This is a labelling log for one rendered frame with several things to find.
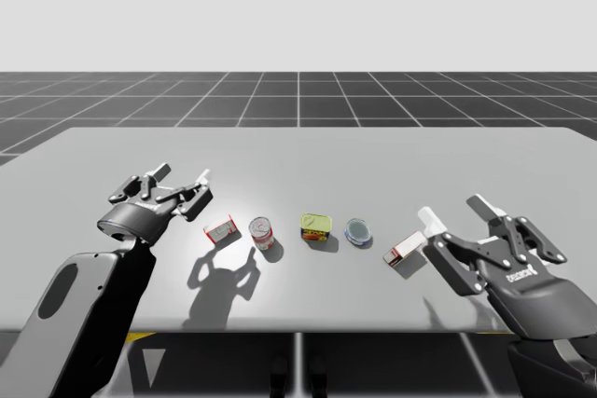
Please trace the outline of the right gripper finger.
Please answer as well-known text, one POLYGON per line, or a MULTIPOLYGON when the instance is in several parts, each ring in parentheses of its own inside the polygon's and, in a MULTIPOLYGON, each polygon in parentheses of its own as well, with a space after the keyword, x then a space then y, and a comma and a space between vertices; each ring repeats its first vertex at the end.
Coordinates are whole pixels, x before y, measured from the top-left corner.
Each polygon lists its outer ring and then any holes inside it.
POLYGON ((479 194, 466 200, 466 204, 487 224, 490 235, 505 240, 512 256, 519 262, 527 262, 527 254, 551 264, 563 264, 567 257, 528 218, 512 217, 505 211, 493 207, 479 194))
POLYGON ((424 224, 423 235, 426 238, 423 256, 456 294, 480 295, 485 291, 488 280, 478 273, 479 261, 502 270, 512 268, 505 241, 494 237, 485 242, 473 242, 456 237, 428 206, 422 207, 418 216, 424 224))

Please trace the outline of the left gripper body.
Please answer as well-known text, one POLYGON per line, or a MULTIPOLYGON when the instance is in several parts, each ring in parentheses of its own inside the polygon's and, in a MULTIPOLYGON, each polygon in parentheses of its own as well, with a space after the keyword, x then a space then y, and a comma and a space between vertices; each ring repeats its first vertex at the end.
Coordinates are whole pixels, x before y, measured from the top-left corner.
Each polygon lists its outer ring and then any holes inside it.
POLYGON ((140 239, 154 245, 174 218, 176 202, 161 204, 121 202, 113 206, 97 222, 97 227, 115 240, 140 239))

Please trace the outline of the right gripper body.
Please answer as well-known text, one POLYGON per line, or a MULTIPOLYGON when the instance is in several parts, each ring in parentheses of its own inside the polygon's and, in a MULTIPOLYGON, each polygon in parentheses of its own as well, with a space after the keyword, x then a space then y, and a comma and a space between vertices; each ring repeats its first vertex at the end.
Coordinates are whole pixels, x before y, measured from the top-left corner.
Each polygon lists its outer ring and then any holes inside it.
POLYGON ((596 304, 572 281, 552 275, 538 255, 517 261, 499 237, 481 240, 483 254, 498 263, 477 261, 487 282, 488 300, 516 335, 534 340, 572 339, 596 333, 596 304))

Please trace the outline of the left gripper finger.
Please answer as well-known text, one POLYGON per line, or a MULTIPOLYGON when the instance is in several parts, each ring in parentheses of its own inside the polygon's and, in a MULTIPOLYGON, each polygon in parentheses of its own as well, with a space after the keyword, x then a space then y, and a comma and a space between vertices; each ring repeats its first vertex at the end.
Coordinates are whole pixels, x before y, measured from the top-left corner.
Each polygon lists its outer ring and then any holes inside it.
POLYGON ((158 204, 172 201, 172 216, 178 215, 188 222, 194 221, 213 198, 208 179, 210 173, 210 169, 205 169, 192 184, 163 191, 155 197, 155 201, 158 204))
POLYGON ((159 185, 159 182, 161 182, 170 172, 170 165, 162 163, 157 169, 146 172, 141 176, 133 175, 108 197, 108 202, 115 205, 134 198, 148 200, 151 198, 152 190, 156 188, 159 185))

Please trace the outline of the red and white carton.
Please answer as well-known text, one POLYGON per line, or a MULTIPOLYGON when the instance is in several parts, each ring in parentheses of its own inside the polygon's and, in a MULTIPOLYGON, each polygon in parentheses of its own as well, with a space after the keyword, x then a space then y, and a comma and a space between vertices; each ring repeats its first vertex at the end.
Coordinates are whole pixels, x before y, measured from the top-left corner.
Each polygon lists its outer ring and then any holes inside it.
POLYGON ((421 231, 416 231, 393 246, 388 253, 383 256, 384 262, 393 267, 400 263, 409 255, 419 252, 427 243, 427 238, 421 231))
POLYGON ((224 215, 219 220, 203 228, 204 234, 213 244, 218 244, 237 231, 238 227, 230 214, 224 215))

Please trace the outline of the red and white can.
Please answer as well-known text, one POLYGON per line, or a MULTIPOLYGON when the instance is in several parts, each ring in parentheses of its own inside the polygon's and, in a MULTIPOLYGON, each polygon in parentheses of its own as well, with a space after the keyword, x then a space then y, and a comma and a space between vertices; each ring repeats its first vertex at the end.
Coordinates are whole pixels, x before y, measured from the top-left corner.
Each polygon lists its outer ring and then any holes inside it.
POLYGON ((268 218, 259 216, 253 219, 248 227, 254 244, 260 251, 266 251, 274 243, 271 222, 268 218))

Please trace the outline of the blue flat can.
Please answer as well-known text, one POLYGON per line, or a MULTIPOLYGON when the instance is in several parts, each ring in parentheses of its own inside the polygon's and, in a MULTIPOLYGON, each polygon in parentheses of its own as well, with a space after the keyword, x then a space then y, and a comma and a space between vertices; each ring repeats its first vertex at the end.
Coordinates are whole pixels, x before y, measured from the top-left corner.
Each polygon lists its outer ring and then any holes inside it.
POLYGON ((347 241, 357 247, 368 246, 372 240, 372 233, 368 224, 358 218, 349 220, 344 235, 347 241))

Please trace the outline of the green and blue rectangular can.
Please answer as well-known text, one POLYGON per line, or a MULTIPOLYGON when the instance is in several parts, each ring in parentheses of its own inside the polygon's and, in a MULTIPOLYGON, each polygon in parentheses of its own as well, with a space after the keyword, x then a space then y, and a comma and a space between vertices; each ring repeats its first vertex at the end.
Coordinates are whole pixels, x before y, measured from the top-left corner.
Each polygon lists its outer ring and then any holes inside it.
POLYGON ((327 215, 304 213, 300 217, 300 236, 304 240, 327 241, 332 219, 327 215))

